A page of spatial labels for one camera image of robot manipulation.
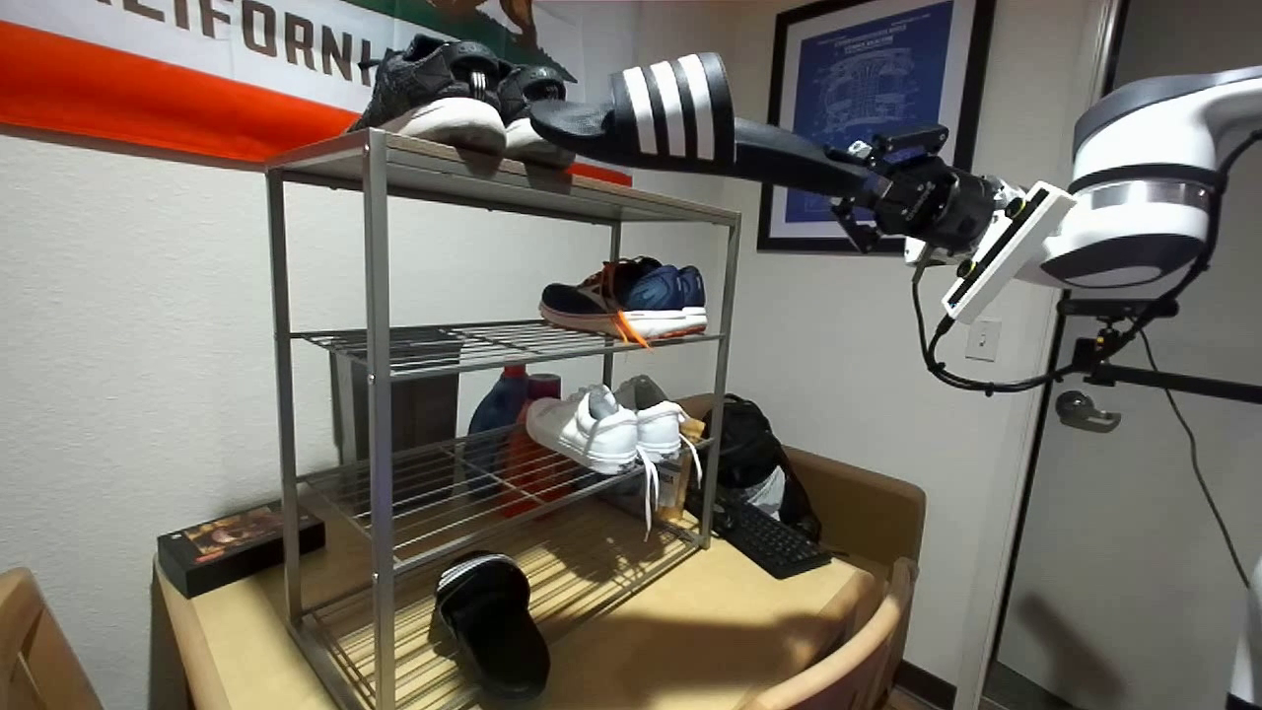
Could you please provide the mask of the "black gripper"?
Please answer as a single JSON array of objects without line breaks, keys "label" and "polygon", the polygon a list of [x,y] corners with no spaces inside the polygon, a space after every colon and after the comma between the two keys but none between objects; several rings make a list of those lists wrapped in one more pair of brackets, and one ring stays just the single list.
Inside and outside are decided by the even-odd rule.
[{"label": "black gripper", "polygon": [[992,216],[999,180],[941,158],[950,130],[904,130],[850,137],[834,163],[861,171],[861,184],[830,201],[838,230],[874,254],[891,238],[932,254],[968,254]]}]

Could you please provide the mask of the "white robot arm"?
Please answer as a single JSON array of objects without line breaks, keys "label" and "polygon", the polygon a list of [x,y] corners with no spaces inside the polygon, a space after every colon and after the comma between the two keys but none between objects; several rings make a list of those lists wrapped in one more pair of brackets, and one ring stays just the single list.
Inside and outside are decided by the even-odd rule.
[{"label": "white robot arm", "polygon": [[926,163],[834,197],[834,216],[850,238],[897,233],[966,255],[945,291],[954,311],[1007,279],[1139,287],[1206,254],[1229,141],[1256,123],[1262,67],[1134,80],[1078,119],[1063,191]]}]

